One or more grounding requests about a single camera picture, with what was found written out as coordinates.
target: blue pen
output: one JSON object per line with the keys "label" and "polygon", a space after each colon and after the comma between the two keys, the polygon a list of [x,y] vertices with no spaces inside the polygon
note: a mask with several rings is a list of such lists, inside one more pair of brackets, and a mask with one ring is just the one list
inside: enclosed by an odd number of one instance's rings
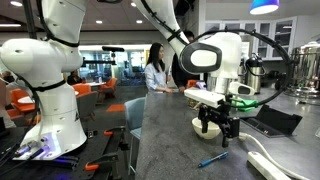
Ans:
{"label": "blue pen", "polygon": [[214,157],[214,158],[211,158],[211,159],[208,159],[208,160],[205,160],[203,162],[201,162],[199,165],[198,165],[198,168],[202,168],[210,163],[212,163],[213,161],[217,161],[217,160],[220,160],[220,159],[224,159],[228,156],[228,152],[224,152],[222,154],[220,154],[219,156],[217,157]]}

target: lamp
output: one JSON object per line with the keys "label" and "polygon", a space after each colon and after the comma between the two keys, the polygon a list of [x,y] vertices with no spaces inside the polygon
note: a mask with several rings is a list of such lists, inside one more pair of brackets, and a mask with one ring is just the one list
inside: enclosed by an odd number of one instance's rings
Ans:
{"label": "lamp", "polygon": [[273,12],[279,8],[279,0],[254,0],[250,14],[259,15]]}

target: ceiling light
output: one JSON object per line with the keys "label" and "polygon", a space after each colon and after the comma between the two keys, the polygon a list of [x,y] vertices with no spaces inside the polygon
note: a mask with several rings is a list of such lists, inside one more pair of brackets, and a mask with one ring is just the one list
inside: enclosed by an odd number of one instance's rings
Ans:
{"label": "ceiling light", "polygon": [[250,14],[259,15],[271,13],[279,8],[279,0],[253,0]]}
{"label": "ceiling light", "polygon": [[21,3],[21,2],[18,2],[18,1],[10,1],[10,4],[11,4],[11,5],[14,5],[14,6],[18,6],[18,7],[21,7],[21,6],[22,6],[22,3]]}
{"label": "ceiling light", "polygon": [[21,24],[0,24],[0,27],[20,27]]}

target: floor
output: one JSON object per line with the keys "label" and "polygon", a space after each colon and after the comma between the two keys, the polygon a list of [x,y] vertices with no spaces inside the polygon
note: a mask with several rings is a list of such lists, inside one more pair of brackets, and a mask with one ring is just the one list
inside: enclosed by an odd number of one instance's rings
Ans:
{"label": "floor", "polygon": [[[108,130],[115,126],[124,126],[125,125],[125,114],[124,112],[106,112],[107,108],[112,104],[123,104],[126,101],[144,97],[148,92],[146,86],[117,86],[115,92],[116,98],[107,98],[104,100],[103,105],[97,105],[95,110],[95,121],[85,122],[85,126],[91,130]],[[129,134],[126,133],[126,140],[129,142]],[[138,144],[134,143],[134,149],[138,149]],[[122,176],[123,180],[134,179],[134,175],[128,176],[128,171],[125,168],[123,153],[119,152],[120,162],[118,164],[119,173]],[[133,156],[133,163],[136,161],[136,155]]]}

